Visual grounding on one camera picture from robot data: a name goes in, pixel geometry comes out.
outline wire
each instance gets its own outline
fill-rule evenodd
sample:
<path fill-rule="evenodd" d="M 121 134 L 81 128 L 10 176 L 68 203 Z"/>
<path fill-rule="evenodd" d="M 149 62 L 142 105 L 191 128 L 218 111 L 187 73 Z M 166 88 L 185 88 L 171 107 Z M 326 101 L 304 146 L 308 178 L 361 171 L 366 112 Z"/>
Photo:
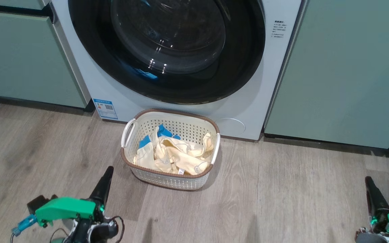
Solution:
<path fill-rule="evenodd" d="M 124 220 L 122 220 L 122 217 L 121 216 L 115 216 L 113 218 L 111 218 L 110 221 L 113 221 L 115 220 L 116 218 L 119 218 L 121 220 L 121 223 L 122 223 L 122 230 L 121 230 L 121 235 L 119 236 L 119 239 L 117 242 L 115 243 L 120 243 L 122 241 L 122 235 L 124 234 L 124 231 L 125 231 L 125 225 L 124 225 Z"/>
<path fill-rule="evenodd" d="M 50 238 L 50 240 L 49 240 L 49 243 L 52 243 L 52 239 L 54 238 L 55 233 L 56 233 L 57 231 L 59 231 L 59 230 L 63 231 L 64 234 L 65 234 L 65 236 L 68 237 L 67 232 L 65 232 L 65 230 L 64 230 L 63 228 L 57 228 L 57 229 L 53 232 L 53 234 L 52 234 L 52 236 L 51 236 L 51 238 Z"/>

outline sticker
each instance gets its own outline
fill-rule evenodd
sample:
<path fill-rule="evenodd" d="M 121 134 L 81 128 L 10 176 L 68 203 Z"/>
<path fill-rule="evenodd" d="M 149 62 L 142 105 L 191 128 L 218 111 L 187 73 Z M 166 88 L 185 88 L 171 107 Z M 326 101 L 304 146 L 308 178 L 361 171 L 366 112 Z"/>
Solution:
<path fill-rule="evenodd" d="M 273 23 L 273 30 L 271 31 L 271 37 L 273 38 L 284 38 L 284 34 L 287 30 L 287 24 L 281 20 L 275 20 Z"/>
<path fill-rule="evenodd" d="M 94 99 L 101 118 L 118 119 L 112 101 Z"/>

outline cabinet door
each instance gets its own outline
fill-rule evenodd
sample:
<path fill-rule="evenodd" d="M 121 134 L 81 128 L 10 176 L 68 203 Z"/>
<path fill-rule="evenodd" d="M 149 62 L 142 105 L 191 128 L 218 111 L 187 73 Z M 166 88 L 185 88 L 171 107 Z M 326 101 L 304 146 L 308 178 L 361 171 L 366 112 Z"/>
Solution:
<path fill-rule="evenodd" d="M 0 0 L 0 6 L 43 9 L 49 2 L 50 0 Z"/>
<path fill-rule="evenodd" d="M 265 132 L 389 148 L 389 1 L 309 1 Z"/>
<path fill-rule="evenodd" d="M 0 96 L 85 108 L 48 17 L 0 13 Z"/>

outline front-loading washing machine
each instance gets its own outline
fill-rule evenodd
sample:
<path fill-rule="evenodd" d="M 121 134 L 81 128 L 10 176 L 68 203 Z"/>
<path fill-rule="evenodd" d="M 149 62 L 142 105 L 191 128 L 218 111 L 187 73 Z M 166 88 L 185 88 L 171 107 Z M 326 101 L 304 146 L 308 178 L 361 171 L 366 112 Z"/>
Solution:
<path fill-rule="evenodd" d="M 150 108 L 257 140 L 301 0 L 52 0 L 101 118 Z"/>

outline blue connector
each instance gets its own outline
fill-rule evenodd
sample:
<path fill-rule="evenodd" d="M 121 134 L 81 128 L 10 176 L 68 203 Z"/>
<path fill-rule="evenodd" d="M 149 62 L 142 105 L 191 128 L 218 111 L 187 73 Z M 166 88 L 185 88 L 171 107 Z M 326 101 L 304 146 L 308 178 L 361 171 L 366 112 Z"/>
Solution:
<path fill-rule="evenodd" d="M 11 232 L 18 237 L 22 231 L 24 231 L 26 228 L 31 227 L 34 225 L 34 223 L 37 223 L 37 217 L 34 214 L 29 215 L 24 220 L 22 220 L 20 223 L 17 224 L 16 228 L 13 228 Z"/>

